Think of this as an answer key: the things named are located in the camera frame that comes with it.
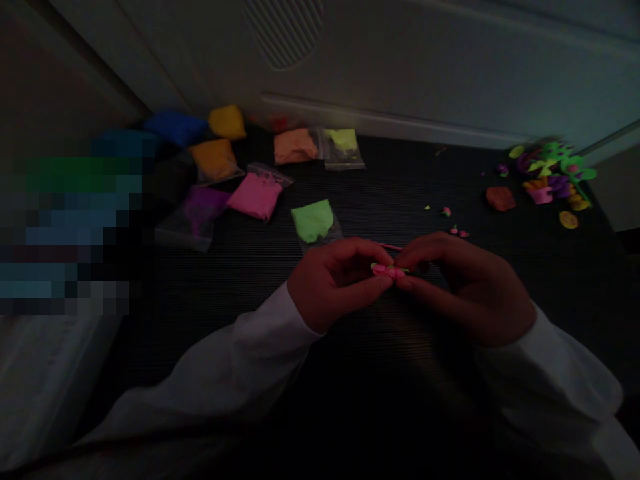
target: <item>white long-sleeve shirt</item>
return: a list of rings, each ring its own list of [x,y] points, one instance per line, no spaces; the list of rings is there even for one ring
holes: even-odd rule
[[[216,418],[259,420],[320,338],[306,326],[284,284],[258,310],[192,346],[160,384],[122,395],[79,443]],[[614,417],[623,398],[620,384],[540,309],[520,340],[478,348],[476,360],[501,414],[500,446],[561,478],[640,479],[640,454]],[[210,464],[237,440],[220,434],[90,454],[29,478],[180,478]]]

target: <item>dark tabletop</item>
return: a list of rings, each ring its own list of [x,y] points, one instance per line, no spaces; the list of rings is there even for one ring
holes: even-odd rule
[[[153,297],[123,321],[79,433],[96,424],[124,390],[159,382],[195,342],[266,300],[302,258],[290,210],[322,199],[330,200],[345,237],[404,246],[454,223],[467,230],[470,242],[512,264],[549,319],[594,352],[627,393],[640,391],[634,280],[596,199],[594,208],[576,212],[579,228],[567,230],[558,220],[568,209],[565,201],[534,205],[518,174],[504,179],[494,172],[508,160],[504,152],[448,147],[436,157],[437,147],[428,143],[372,137],[358,142],[366,170],[328,172],[322,162],[279,167],[295,183],[281,194],[267,225],[227,211],[215,224],[208,253],[155,247]],[[263,131],[251,130],[233,148],[241,167],[273,164],[272,136]],[[232,191],[239,182],[218,188]],[[515,209],[497,212],[487,204],[485,190],[495,185],[512,190]],[[443,207],[451,209],[451,218],[438,215]],[[425,277],[445,286],[436,268]],[[463,398],[473,397],[481,383],[461,338],[448,322],[392,289],[314,345],[308,363],[322,367],[309,368],[307,383],[315,371],[346,365],[362,378],[371,378],[372,371],[408,372],[458,398],[452,402],[464,410]]]

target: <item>door panel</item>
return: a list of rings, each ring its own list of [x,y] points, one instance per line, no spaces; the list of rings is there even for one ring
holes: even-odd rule
[[[389,136],[496,148],[546,135],[586,147],[640,118],[637,44],[584,19],[559,23],[562,9],[551,21],[550,3],[511,3],[516,15],[495,2],[325,0],[312,54],[274,70],[243,2],[120,0],[200,113],[290,109],[364,134],[387,125]]]

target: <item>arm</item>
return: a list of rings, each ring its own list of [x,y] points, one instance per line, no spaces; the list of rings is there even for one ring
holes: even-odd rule
[[[372,277],[372,262],[391,264],[378,245],[340,240],[310,250],[289,280],[258,310],[192,346],[170,376],[129,390],[79,444],[126,439],[212,419],[249,423],[269,412],[302,366],[310,346],[350,311],[374,302],[393,282]],[[33,478],[183,477],[228,450],[238,436],[182,438],[85,455]]]
[[[478,348],[495,406],[499,446],[561,478],[640,477],[640,454],[614,414],[622,388],[542,310],[516,342]]]
[[[396,265],[436,263],[451,292],[398,280],[478,345],[476,359],[499,412],[499,446],[568,479],[640,478],[640,454],[614,413],[620,385],[584,346],[554,327],[502,258],[446,234],[414,240]]]

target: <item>right hand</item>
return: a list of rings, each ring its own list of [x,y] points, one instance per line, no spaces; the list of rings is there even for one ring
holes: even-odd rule
[[[416,277],[396,281],[436,312],[460,324],[472,341],[484,347],[515,342],[533,326],[535,308],[510,264],[491,252],[447,233],[414,239],[396,257],[395,265],[428,269],[434,262],[451,293]]]

